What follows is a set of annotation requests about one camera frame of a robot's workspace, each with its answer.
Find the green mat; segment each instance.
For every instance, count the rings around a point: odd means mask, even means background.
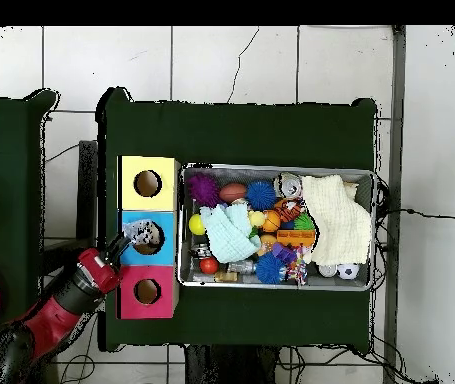
[[[0,323],[37,298],[41,122],[56,99],[48,90],[23,100],[0,98]]]
[[[106,121],[106,235],[115,235],[116,157],[167,156],[206,162],[373,169],[376,106],[195,105],[132,102],[123,89],[98,104]],[[174,318],[119,320],[106,303],[106,344],[369,344],[370,292],[182,287]]]

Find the green table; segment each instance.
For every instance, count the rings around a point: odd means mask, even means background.
[[[167,156],[180,163],[372,170],[375,114],[369,99],[351,106],[194,105],[132,102],[123,89],[110,89],[96,114],[106,165],[106,211],[99,216],[99,226],[108,238],[117,231],[118,155]],[[119,320],[110,294],[106,346],[339,343],[362,352],[369,348],[369,291],[181,287],[180,293],[169,320]]]
[[[56,93],[0,98],[0,323],[33,305],[41,242],[41,122]]]

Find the pink block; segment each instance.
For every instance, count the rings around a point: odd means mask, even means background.
[[[178,286],[173,266],[122,266],[122,278],[117,296],[117,317],[120,319],[172,318],[176,306]],[[161,288],[161,296],[155,303],[145,305],[135,297],[135,286],[141,280],[154,280]]]

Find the soccer ball toy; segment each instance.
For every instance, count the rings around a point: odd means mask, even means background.
[[[357,264],[337,265],[337,272],[339,273],[339,277],[341,277],[343,280],[354,280],[357,278],[359,269],[360,266]]]

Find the light blue cloth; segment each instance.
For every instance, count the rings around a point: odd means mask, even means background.
[[[200,218],[206,228],[211,253],[222,264],[246,259],[261,248],[259,236],[248,238],[252,227],[246,203],[227,208],[217,205],[214,209],[203,206]]]

